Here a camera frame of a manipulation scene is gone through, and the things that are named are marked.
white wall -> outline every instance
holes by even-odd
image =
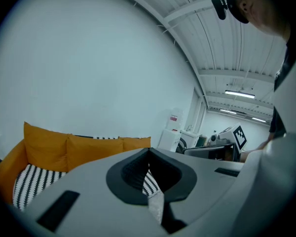
[[[248,141],[245,150],[257,148],[263,141],[266,141],[269,135],[269,127],[246,120],[232,118],[229,116],[207,112],[203,120],[200,134],[210,137],[213,134],[220,133],[226,128],[241,123],[243,132]]]
[[[23,0],[0,31],[0,157],[23,138],[24,121],[152,136],[152,146],[172,108],[184,110],[185,123],[200,88],[156,24],[129,0]]]

man's arm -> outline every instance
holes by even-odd
[[[256,150],[262,150],[266,146],[266,144],[269,143],[273,138],[274,138],[274,132],[270,132],[267,140],[264,141],[263,143],[261,143],[261,145],[259,145],[256,149],[242,152],[241,156],[240,156],[240,162],[245,162],[249,153],[256,151]]]

orange cushion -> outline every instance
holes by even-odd
[[[123,141],[123,152],[138,148],[150,148],[151,137],[141,139],[119,137],[119,139]]]
[[[0,194],[5,202],[12,204],[15,179],[27,164],[28,159],[22,140],[0,163]]]
[[[67,156],[69,171],[86,162],[102,159],[123,152],[123,141],[97,140],[69,135]]]
[[[52,132],[24,122],[28,161],[37,167],[68,172],[65,133]]]

ceiling light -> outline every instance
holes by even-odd
[[[249,97],[249,98],[255,98],[256,97],[255,95],[252,95],[252,94],[242,93],[242,92],[232,91],[232,90],[226,90],[225,94],[235,95],[235,96],[240,96],[240,97]]]
[[[222,112],[226,112],[226,113],[231,113],[231,114],[237,114],[237,113],[235,113],[235,112],[231,112],[231,111],[227,111],[227,110],[223,110],[223,109],[221,109],[221,111],[222,111]]]
[[[263,123],[266,123],[266,121],[261,120],[261,119],[258,119],[258,118],[252,118],[252,119],[257,120],[257,121],[261,121],[261,122],[263,122]]]

white cabinet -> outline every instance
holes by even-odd
[[[181,134],[179,132],[164,129],[158,148],[175,152],[180,138]]]
[[[181,131],[181,133],[182,133],[181,135],[182,139],[184,139],[186,142],[186,147],[195,148],[199,136],[196,133],[191,133],[186,131]]]

